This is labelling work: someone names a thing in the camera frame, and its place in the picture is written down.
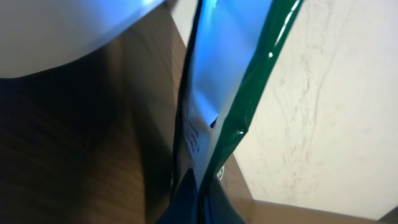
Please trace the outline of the white barcode scanner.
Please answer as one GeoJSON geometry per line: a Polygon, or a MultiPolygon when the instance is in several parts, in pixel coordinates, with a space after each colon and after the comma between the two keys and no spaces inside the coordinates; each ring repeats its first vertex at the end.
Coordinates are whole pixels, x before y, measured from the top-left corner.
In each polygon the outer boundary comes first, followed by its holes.
{"type": "Polygon", "coordinates": [[[1,0],[1,77],[23,77],[90,54],[162,2],[1,0]]]}

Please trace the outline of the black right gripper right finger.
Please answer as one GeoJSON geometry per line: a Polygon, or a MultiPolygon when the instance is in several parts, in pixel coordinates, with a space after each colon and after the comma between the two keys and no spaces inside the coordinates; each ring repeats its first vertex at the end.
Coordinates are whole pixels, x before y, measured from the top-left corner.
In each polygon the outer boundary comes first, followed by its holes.
{"type": "Polygon", "coordinates": [[[245,224],[218,179],[213,179],[205,192],[202,209],[201,218],[205,224],[245,224]]]}

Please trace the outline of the green grip gloves package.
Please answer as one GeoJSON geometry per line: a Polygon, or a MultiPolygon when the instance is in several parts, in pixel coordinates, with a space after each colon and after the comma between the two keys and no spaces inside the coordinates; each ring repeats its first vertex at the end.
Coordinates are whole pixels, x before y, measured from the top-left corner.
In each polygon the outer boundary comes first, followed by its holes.
{"type": "Polygon", "coordinates": [[[204,194],[248,132],[302,0],[198,1],[178,91],[173,151],[204,194]]]}

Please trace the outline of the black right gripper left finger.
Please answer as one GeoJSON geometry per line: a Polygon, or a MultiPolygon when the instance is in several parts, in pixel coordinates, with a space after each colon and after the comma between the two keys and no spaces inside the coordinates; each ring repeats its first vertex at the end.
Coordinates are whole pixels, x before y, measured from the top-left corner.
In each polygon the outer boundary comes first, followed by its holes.
{"type": "Polygon", "coordinates": [[[156,224],[194,224],[197,222],[198,192],[192,169],[186,171],[166,211],[156,224]]]}

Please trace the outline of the brown cardboard panel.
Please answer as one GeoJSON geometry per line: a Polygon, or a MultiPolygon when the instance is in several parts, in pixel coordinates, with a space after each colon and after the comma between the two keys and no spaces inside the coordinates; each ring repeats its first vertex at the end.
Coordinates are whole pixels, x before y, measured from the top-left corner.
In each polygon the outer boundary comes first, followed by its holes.
{"type": "Polygon", "coordinates": [[[287,203],[253,199],[234,156],[224,165],[222,186],[245,223],[397,223],[397,183],[338,172],[298,178],[313,184],[287,203]]]}

